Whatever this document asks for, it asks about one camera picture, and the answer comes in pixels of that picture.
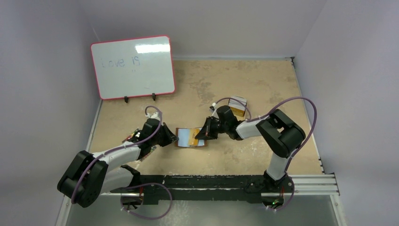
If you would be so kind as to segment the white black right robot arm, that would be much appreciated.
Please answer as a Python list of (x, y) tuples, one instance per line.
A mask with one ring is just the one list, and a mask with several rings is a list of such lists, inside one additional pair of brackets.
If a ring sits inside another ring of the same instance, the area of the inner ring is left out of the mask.
[(238, 141), (263, 137), (273, 152), (263, 175), (265, 188), (271, 192), (281, 188), (283, 180), (287, 177), (289, 158), (306, 138), (304, 130), (279, 109), (275, 109), (264, 118), (252, 121), (239, 121), (227, 105), (217, 108), (215, 112), (217, 116), (207, 117), (195, 138), (214, 140), (223, 133)]

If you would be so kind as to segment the yellow credit card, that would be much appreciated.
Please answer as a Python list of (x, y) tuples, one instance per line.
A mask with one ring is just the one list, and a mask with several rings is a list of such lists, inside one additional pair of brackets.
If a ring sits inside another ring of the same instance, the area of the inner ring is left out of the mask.
[(189, 135), (188, 135), (188, 146), (202, 146), (203, 141), (195, 138), (198, 133), (200, 132), (200, 128), (192, 128), (189, 129)]

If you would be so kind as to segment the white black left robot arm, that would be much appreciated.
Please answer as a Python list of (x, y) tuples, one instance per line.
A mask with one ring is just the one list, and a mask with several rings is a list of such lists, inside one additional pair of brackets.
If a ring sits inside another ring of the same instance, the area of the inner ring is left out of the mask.
[(141, 174), (127, 163), (142, 161), (155, 146), (164, 147), (176, 141), (178, 137), (166, 123), (158, 118), (147, 119), (142, 129), (137, 129), (115, 148), (99, 153), (78, 152), (57, 189), (83, 208), (90, 206), (100, 194), (115, 189), (136, 192), (140, 188)]

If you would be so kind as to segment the brown leather card holder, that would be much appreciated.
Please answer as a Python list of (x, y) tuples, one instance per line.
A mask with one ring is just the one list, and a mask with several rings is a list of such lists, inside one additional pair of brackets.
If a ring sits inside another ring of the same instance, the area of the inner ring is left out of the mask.
[(206, 147), (207, 141), (203, 141), (202, 146), (188, 146), (188, 135), (189, 129), (188, 128), (176, 128), (176, 136), (179, 138), (178, 141), (175, 142), (175, 145), (180, 148), (196, 148), (196, 147)]

